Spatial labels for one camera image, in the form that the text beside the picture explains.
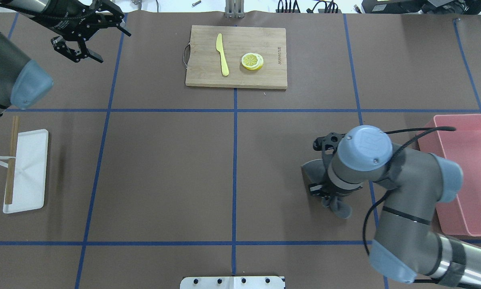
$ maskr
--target black cable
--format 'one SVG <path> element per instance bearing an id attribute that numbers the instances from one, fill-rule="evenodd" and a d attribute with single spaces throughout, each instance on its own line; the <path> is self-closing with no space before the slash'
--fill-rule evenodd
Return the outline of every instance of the black cable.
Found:
<path id="1" fill-rule="evenodd" d="M 431 130 L 432 128 L 406 128 L 404 130 L 389 130 L 385 132 L 386 134 L 397 134 L 397 133 L 405 133 L 405 132 L 416 132 L 418 130 Z"/>
<path id="2" fill-rule="evenodd" d="M 97 0 L 96 7 L 100 7 L 100 6 L 101 6 L 101 0 Z M 16 12 L 19 12 L 19 13 L 23 13 L 23 14 L 27 14 L 27 15 L 31 15 L 31 16 L 35 16 L 35 17 L 39 17 L 39 18 L 51 19 L 51 20 L 79 20 L 79 19 L 82 19 L 82 18 L 87 18 L 89 16 L 92 16 L 97 11 L 97 9 L 92 9 L 91 11 L 89 11 L 89 13 L 81 15 L 81 16 L 59 17 L 59 16 L 44 15 L 42 13 L 38 13 L 38 12 L 31 11 L 31 10 L 28 10 L 28 9 L 13 7 L 13 6 L 9 6 L 9 5 L 5 5 L 5 4 L 1 4 L 1 3 L 0 3 L 0 7 L 5 8 L 5 9 L 9 9 L 9 10 L 13 10 L 13 11 L 16 11 Z"/>
<path id="3" fill-rule="evenodd" d="M 374 209 L 376 209 L 376 207 L 378 207 L 383 201 L 385 201 L 389 197 L 391 192 L 392 191 L 387 191 L 376 203 L 374 203 L 371 206 L 371 208 L 369 209 L 369 211 L 367 211 L 367 214 L 365 215 L 364 225 L 362 226 L 362 241 L 364 242 L 365 252 L 367 253 L 368 256 L 369 256 L 369 249 L 367 248 L 367 240 L 365 239 L 365 229 L 367 228 L 367 221 L 369 220 L 369 216 L 371 215 L 371 212 L 373 212 Z"/>
<path id="4" fill-rule="evenodd" d="M 433 279 L 415 279 L 414 283 L 433 283 L 433 284 L 437 284 L 438 281 L 433 280 Z"/>
<path id="5" fill-rule="evenodd" d="M 326 1 L 320 1 L 320 0 L 318 0 L 318 2 L 316 3 L 316 5 L 314 5 L 314 7 L 313 7 L 312 9 L 308 8 L 306 11 L 307 11 L 308 13 L 313 13 L 314 10 L 316 9 L 316 7 L 319 5 L 319 3 L 324 3 L 324 10 L 326 11 L 326 8 L 328 7 L 328 2 L 326 2 Z"/>
<path id="6" fill-rule="evenodd" d="M 328 5 L 328 8 L 324 11 L 325 13 L 338 13 L 338 5 L 332 0 Z"/>
<path id="7" fill-rule="evenodd" d="M 389 161 L 387 162 L 387 170 L 389 170 L 391 168 L 391 164 L 392 164 L 392 161 L 396 158 L 396 156 L 398 154 L 400 154 L 407 146 L 409 146 L 411 143 L 415 142 L 416 140 L 424 137 L 425 135 L 427 134 L 430 134 L 430 133 L 433 133 L 433 132 L 436 132 L 437 130 L 446 130 L 446 131 L 450 131 L 450 132 L 453 132 L 455 130 L 457 130 L 456 128 L 454 128 L 453 126 L 439 126 L 437 128 L 406 128 L 404 130 L 391 130 L 389 132 L 387 132 L 387 134 L 393 134 L 393 133 L 401 133 L 401 132 L 410 132 L 410 131 L 415 131 L 415 130 L 426 130 L 418 135 L 416 135 L 415 137 L 411 138 L 409 141 L 407 141 L 406 143 L 404 143 L 402 146 L 400 146 L 395 152 L 394 154 L 392 155 L 391 159 L 389 159 Z M 385 201 L 389 195 L 391 194 L 392 191 L 387 191 L 376 203 L 374 203 L 371 208 L 369 208 L 369 211 L 367 211 L 367 214 L 365 215 L 365 218 L 364 218 L 364 225 L 362 227 L 362 240 L 363 240 L 363 243 L 364 243 L 364 248 L 365 248 L 365 252 L 367 253 L 367 255 L 369 255 L 369 249 L 367 248 L 367 240 L 365 239 L 365 229 L 367 227 L 367 221 L 369 220 L 369 216 L 371 215 L 371 212 L 374 211 L 374 209 L 376 209 L 376 207 L 378 207 L 378 205 L 380 205 L 383 201 Z"/>
<path id="8" fill-rule="evenodd" d="M 392 154 L 391 159 L 389 159 L 389 161 L 387 162 L 387 170 L 389 170 L 391 168 L 392 162 L 393 162 L 394 159 L 396 159 L 396 156 L 398 154 L 400 154 L 407 146 L 411 145 L 413 142 L 415 142 L 416 140 L 424 137 L 425 135 L 427 135 L 429 133 L 436 132 L 437 130 L 445 130 L 445 131 L 448 131 L 448 132 L 454 132 L 457 129 L 454 128 L 453 126 L 439 126 L 437 128 L 430 128 L 429 130 L 426 130 L 425 132 L 422 132 L 422 133 L 416 135 L 415 137 L 411 138 L 409 141 L 404 143 L 402 146 L 400 146 L 394 152 L 394 154 Z"/>
<path id="9" fill-rule="evenodd" d="M 462 13 L 464 13 L 468 9 L 467 5 L 464 5 L 464 4 L 460 3 L 459 1 L 453 1 L 452 3 L 457 5 L 458 7 L 460 7 L 462 9 Z"/>
<path id="10" fill-rule="evenodd" d="M 292 6 L 292 13 L 296 11 L 296 7 L 298 8 L 298 13 L 301 13 L 300 6 L 298 5 L 298 0 L 294 0 L 294 6 Z"/>

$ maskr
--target yellow plastic knife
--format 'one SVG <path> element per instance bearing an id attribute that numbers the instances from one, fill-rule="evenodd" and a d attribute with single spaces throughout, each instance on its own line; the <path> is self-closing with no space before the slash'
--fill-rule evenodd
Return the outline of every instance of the yellow plastic knife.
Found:
<path id="1" fill-rule="evenodd" d="M 221 73 L 224 76 L 228 76 L 230 71 L 228 69 L 228 64 L 226 64 L 226 57 L 224 57 L 224 50 L 222 49 L 222 34 L 217 35 L 217 40 L 215 41 L 215 49 L 221 55 Z"/>

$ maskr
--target white plate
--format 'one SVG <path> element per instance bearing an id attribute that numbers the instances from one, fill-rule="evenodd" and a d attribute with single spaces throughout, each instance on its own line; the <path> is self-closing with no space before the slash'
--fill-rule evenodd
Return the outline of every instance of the white plate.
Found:
<path id="1" fill-rule="evenodd" d="M 18 134 L 14 192 L 12 204 L 3 204 L 5 214 L 43 207 L 47 162 L 47 130 L 32 130 Z"/>

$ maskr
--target lemon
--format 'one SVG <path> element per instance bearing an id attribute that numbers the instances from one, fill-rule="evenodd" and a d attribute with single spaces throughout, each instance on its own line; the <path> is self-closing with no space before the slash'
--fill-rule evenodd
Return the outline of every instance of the lemon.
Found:
<path id="1" fill-rule="evenodd" d="M 264 58 L 258 53 L 246 53 L 242 56 L 241 62 L 246 69 L 256 71 L 264 65 Z"/>

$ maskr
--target pink bin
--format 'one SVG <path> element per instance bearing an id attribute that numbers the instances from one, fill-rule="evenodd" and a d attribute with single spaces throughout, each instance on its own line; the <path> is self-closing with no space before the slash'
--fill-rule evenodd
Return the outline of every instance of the pink bin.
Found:
<path id="1" fill-rule="evenodd" d="M 434 132 L 419 139 L 420 150 L 457 162 L 464 184 L 451 203 L 438 203 L 444 234 L 481 236 L 481 114 L 435 115 L 426 126 L 455 126 L 455 132 Z"/>

